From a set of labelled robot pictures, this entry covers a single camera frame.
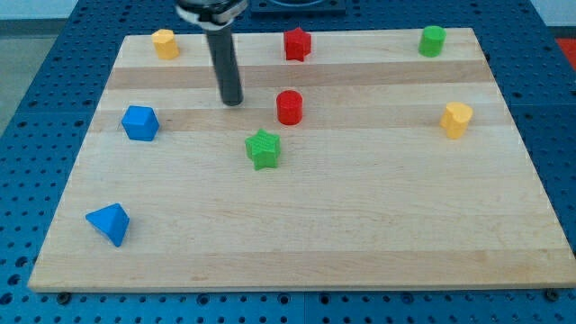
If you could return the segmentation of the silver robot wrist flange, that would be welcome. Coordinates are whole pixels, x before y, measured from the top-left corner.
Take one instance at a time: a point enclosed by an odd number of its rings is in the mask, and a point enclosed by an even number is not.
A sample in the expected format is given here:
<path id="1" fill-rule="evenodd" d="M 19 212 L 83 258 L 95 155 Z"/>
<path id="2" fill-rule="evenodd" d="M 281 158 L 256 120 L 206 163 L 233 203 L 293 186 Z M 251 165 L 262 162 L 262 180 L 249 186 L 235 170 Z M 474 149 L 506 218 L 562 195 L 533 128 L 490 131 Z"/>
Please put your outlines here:
<path id="1" fill-rule="evenodd" d="M 227 24 L 248 8 L 248 0 L 176 0 L 178 15 L 189 23 Z"/>

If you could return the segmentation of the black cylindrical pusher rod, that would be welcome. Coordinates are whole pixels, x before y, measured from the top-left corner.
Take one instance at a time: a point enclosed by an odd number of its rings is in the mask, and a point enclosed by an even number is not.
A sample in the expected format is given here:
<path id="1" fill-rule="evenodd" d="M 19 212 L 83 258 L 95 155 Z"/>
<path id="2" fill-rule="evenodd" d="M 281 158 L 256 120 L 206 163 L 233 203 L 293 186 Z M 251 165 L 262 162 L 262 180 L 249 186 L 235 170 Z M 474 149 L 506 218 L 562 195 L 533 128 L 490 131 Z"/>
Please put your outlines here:
<path id="1" fill-rule="evenodd" d="M 220 91 L 220 99 L 227 106 L 243 102 L 243 88 L 232 37 L 231 25 L 218 30 L 206 31 L 211 60 Z"/>

